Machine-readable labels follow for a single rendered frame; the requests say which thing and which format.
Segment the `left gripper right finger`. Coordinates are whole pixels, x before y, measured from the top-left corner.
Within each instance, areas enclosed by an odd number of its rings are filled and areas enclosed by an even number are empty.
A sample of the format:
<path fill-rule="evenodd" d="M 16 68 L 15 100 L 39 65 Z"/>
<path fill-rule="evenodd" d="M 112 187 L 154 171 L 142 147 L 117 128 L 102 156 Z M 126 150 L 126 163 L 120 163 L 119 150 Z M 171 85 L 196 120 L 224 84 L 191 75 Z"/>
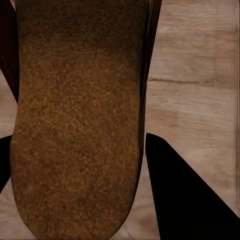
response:
<path fill-rule="evenodd" d="M 160 136 L 145 139 L 160 240 L 240 240 L 240 218 Z"/>

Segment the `sandal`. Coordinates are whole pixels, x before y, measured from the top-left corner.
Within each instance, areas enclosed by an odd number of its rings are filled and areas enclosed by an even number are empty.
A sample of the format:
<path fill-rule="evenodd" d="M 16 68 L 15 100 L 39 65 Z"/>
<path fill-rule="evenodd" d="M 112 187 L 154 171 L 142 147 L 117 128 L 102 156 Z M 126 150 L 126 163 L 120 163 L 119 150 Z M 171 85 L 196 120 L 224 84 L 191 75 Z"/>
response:
<path fill-rule="evenodd" d="M 135 200 L 162 0 L 0 0 L 0 69 L 18 104 L 18 213 L 38 240 L 109 240 Z"/>

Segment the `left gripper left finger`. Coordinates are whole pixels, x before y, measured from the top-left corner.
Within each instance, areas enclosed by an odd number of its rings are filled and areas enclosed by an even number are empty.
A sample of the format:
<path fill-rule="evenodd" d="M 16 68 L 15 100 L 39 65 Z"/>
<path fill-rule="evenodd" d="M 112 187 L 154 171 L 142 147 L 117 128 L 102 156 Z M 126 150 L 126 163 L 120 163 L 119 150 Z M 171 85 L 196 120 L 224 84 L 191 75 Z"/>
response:
<path fill-rule="evenodd" d="M 11 177 L 10 142 L 12 135 L 0 138 L 0 193 Z"/>

